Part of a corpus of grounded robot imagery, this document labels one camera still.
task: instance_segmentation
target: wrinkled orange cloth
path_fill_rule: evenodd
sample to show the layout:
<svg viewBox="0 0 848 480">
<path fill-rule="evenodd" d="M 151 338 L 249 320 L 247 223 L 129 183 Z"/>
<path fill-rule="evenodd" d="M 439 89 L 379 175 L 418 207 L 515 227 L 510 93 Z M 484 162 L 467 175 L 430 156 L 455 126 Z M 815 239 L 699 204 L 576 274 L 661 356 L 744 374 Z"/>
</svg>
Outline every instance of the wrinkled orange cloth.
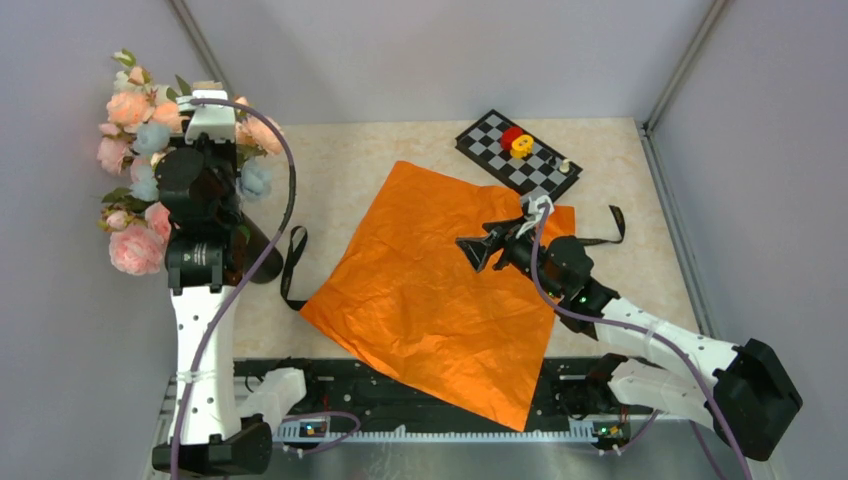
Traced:
<svg viewBox="0 0 848 480">
<path fill-rule="evenodd" d="M 523 430 L 554 314 L 513 267 L 474 273 L 454 244 L 521 215 L 519 196 L 398 162 L 330 279 L 301 310 L 381 373 Z M 558 207 L 542 239 L 574 234 Z"/>
</svg>

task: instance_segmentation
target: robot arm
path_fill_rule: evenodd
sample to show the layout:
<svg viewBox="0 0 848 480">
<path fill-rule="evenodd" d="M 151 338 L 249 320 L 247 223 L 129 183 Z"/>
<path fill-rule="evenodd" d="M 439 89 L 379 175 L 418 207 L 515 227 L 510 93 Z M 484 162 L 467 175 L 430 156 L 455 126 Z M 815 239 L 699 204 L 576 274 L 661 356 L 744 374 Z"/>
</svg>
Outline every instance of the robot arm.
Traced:
<svg viewBox="0 0 848 480">
<path fill-rule="evenodd" d="M 181 111 L 193 115 L 185 136 L 172 138 L 175 150 L 156 166 L 159 199 L 172 224 L 165 263 L 176 314 L 178 367 L 169 442 L 153 449 L 152 462 L 155 469 L 170 471 L 171 444 L 178 439 L 178 468 L 186 476 L 261 474 L 271 459 L 272 429 L 305 396 L 306 385 L 300 370 L 275 370 L 236 405 L 233 321 L 238 297 L 212 332 L 199 367 L 192 368 L 210 322 L 250 262 L 249 233 L 235 187 L 235 112 L 217 105 L 194 107 L 188 103 L 192 98 L 226 99 L 227 94 L 196 89 L 179 99 Z M 179 415 L 184 417 L 177 436 Z"/>
<path fill-rule="evenodd" d="M 529 278 L 534 227 L 543 203 L 551 204 L 547 197 L 526 202 L 524 216 L 484 224 L 487 236 L 458 238 L 456 243 L 477 272 L 501 251 L 495 270 L 511 265 Z M 648 332 L 646 335 L 558 315 L 571 331 L 622 347 L 645 360 L 607 354 L 590 374 L 593 380 L 605 385 L 621 404 L 645 405 L 691 419 L 713 429 L 727 442 L 689 368 L 655 338 L 661 335 L 694 363 L 712 390 L 742 453 L 755 460 L 767 460 L 803 403 L 771 347 L 754 339 L 744 346 L 715 340 L 651 315 L 592 278 L 593 266 L 585 247 L 575 237 L 559 237 L 547 247 L 540 246 L 539 283 L 551 297 L 559 299 L 559 306 Z"/>
</svg>

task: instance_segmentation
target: gray floor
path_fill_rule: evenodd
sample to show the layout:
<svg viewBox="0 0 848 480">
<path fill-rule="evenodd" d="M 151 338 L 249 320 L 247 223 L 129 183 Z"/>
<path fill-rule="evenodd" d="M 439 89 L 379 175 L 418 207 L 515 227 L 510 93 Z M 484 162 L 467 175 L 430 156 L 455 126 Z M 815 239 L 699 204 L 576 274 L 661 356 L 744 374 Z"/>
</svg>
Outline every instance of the gray floor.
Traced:
<svg viewBox="0 0 848 480">
<path fill-rule="evenodd" d="M 728 479 L 742 478 L 733 453 L 715 435 L 708 444 Z M 620 458 L 575 452 L 567 444 L 343 445 L 298 460 L 276 453 L 254 480 L 565 480 L 717 478 L 687 423 L 658 421 Z"/>
</svg>

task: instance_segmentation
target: artificial flower bouquet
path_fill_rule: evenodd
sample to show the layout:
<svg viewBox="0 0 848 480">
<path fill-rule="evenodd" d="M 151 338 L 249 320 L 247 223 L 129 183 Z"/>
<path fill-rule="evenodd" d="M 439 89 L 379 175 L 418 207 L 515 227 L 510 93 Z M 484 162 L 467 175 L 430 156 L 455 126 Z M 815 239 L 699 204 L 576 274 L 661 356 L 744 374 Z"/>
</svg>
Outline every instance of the artificial flower bouquet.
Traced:
<svg viewBox="0 0 848 480">
<path fill-rule="evenodd" d="M 155 83 L 153 75 L 136 62 L 129 50 L 112 55 L 121 64 L 115 74 L 107 123 L 100 125 L 103 139 L 97 160 L 103 170 L 126 176 L 130 184 L 107 193 L 102 200 L 98 226 L 111 235 L 112 265 L 131 275 L 156 273 L 165 257 L 171 235 L 169 212 L 160 202 L 153 175 L 156 164 L 169 151 L 172 136 L 183 135 L 177 97 L 191 95 L 191 86 L 176 75 L 177 90 Z M 244 97 L 235 100 L 247 105 Z M 277 155 L 283 147 L 273 132 L 258 119 L 236 112 L 236 146 L 239 177 L 237 188 L 247 201 L 257 201 L 271 191 L 271 175 L 257 157 Z"/>
</svg>

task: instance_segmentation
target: table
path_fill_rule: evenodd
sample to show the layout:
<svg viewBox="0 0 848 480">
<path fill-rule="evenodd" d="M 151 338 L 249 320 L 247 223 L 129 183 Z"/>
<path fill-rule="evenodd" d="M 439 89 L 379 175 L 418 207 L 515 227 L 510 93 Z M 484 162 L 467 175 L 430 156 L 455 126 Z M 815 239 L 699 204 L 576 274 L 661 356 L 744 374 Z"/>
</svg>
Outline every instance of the table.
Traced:
<svg viewBox="0 0 848 480">
<path fill-rule="evenodd" d="M 396 161 L 406 160 L 477 185 L 499 185 L 454 148 L 454 138 L 472 122 L 285 127 L 298 179 L 289 227 L 303 225 L 309 230 L 291 297 L 308 298 L 330 276 Z M 633 119 L 516 119 L 516 123 L 583 167 L 577 183 L 557 201 L 575 207 L 579 236 L 617 238 L 607 205 L 618 205 L 624 212 L 624 243 L 589 248 L 595 261 L 593 276 L 645 310 L 697 331 Z M 284 156 L 260 162 L 274 173 L 274 191 L 262 202 L 246 204 L 244 210 L 271 236 L 285 208 L 288 166 Z M 278 248 L 285 252 L 288 235 L 283 239 Z M 628 353 L 575 335 L 555 322 L 546 355 L 595 356 L 608 351 Z M 236 358 L 351 357 L 286 306 L 279 280 L 251 284 L 242 293 L 233 353 Z"/>
</svg>

